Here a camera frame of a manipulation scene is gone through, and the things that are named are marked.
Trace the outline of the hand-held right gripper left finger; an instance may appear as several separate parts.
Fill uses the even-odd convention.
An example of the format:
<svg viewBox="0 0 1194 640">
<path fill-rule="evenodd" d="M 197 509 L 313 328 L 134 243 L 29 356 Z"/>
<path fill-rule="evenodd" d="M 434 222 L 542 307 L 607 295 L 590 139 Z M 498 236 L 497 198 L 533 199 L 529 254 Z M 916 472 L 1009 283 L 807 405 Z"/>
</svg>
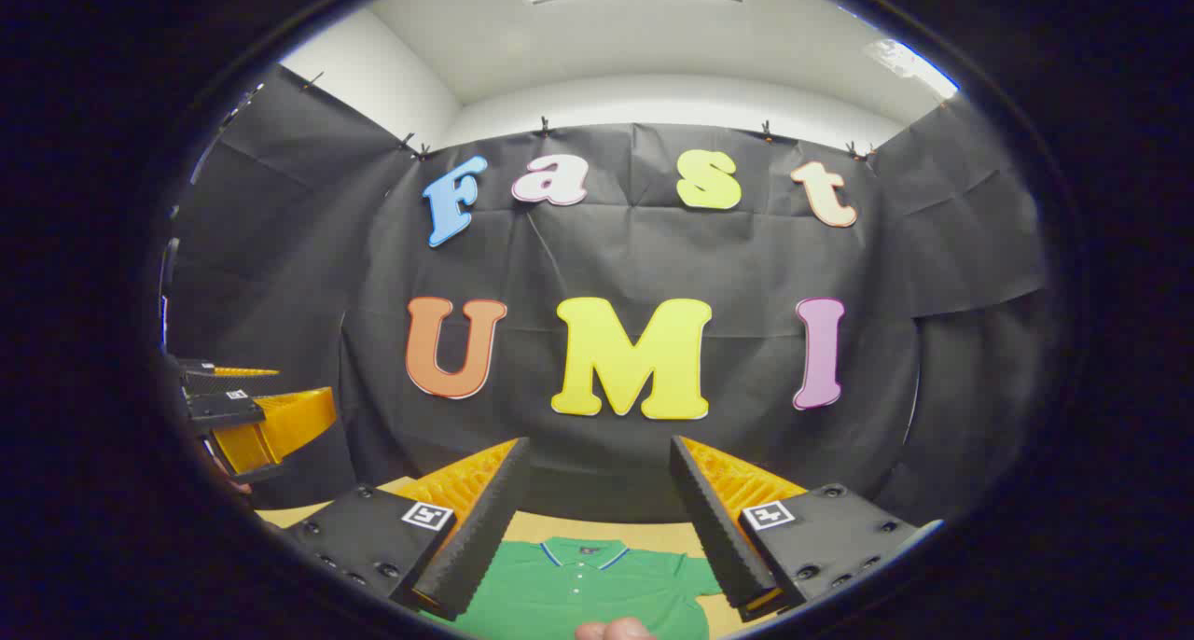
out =
<svg viewBox="0 0 1194 640">
<path fill-rule="evenodd" d="M 533 441 L 512 438 L 421 476 L 365 478 L 267 527 L 353 592 L 443 621 L 463 615 L 527 496 Z"/>
</svg>

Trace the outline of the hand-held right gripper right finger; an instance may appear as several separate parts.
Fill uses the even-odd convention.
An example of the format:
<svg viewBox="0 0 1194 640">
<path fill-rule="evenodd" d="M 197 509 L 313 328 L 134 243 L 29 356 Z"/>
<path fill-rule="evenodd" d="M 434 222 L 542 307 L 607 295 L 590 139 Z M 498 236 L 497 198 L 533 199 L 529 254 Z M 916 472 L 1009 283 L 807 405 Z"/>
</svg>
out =
<svg viewBox="0 0 1194 640">
<path fill-rule="evenodd" d="M 844 484 L 806 490 L 732 454 L 673 436 L 675 491 L 730 607 L 784 614 L 907 558 L 942 519 L 907 522 Z"/>
</svg>

